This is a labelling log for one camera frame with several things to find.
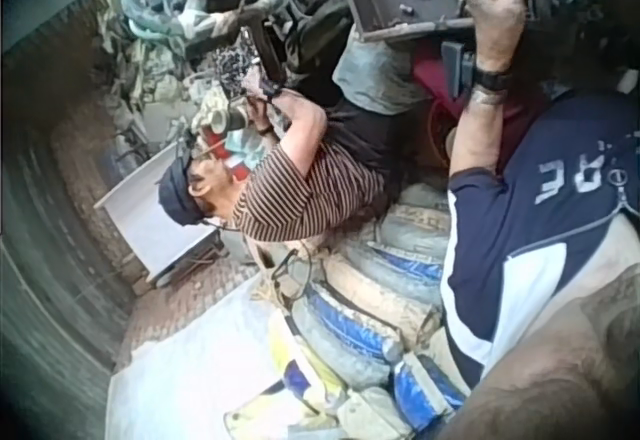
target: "white board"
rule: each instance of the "white board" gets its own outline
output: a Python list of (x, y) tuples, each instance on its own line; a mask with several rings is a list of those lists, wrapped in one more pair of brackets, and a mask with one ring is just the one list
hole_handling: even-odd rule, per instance
[(158, 202), (162, 174), (173, 162), (172, 144), (120, 182), (95, 208), (104, 208), (133, 253), (149, 271), (151, 281), (215, 230), (208, 225), (182, 227)]

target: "brick wall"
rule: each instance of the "brick wall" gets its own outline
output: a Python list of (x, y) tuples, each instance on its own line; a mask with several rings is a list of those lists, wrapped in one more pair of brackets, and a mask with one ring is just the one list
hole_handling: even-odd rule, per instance
[(94, 66), (108, 59), (98, 47), (95, 9), (95, 0), (78, 0), (3, 55), (2, 117), (50, 136), (74, 206), (107, 258), (133, 283), (146, 275), (144, 267), (106, 213), (93, 208), (109, 191), (97, 159), (115, 134), (97, 102), (101, 85)]

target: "navy blue shirt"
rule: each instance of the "navy blue shirt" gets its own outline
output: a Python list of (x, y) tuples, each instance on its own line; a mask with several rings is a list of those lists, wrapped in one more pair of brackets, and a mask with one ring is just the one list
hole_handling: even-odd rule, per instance
[(590, 259), (625, 197), (638, 210), (639, 118), (636, 99), (623, 95), (559, 100), (532, 125), (503, 179), (481, 168), (450, 179), (442, 296), (451, 351), (470, 387)]

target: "white stripe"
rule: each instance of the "white stripe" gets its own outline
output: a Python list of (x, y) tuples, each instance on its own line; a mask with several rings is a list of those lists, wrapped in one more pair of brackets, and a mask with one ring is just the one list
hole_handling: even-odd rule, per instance
[(566, 260), (567, 244), (556, 243), (523, 253), (505, 263), (499, 321), (483, 377), (518, 343), (549, 303)]
[(467, 327), (456, 311), (456, 302), (453, 290), (449, 286), (449, 278), (453, 273), (453, 265), (456, 260), (456, 246), (458, 244), (458, 213), (456, 212), (456, 197), (452, 192), (447, 192), (449, 199), (449, 209), (451, 211), (451, 237), (447, 246), (447, 255), (444, 259), (442, 272), (442, 282), (440, 283), (440, 293), (442, 303), (447, 312), (447, 326), (453, 341), (466, 356), (484, 365), (491, 353), (491, 342), (476, 337), (469, 327)]

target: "debris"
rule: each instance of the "debris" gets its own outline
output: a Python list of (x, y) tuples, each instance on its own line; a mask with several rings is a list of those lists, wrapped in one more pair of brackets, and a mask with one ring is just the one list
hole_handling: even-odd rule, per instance
[(182, 98), (182, 85), (173, 75), (165, 75), (156, 83), (156, 102), (175, 102)]

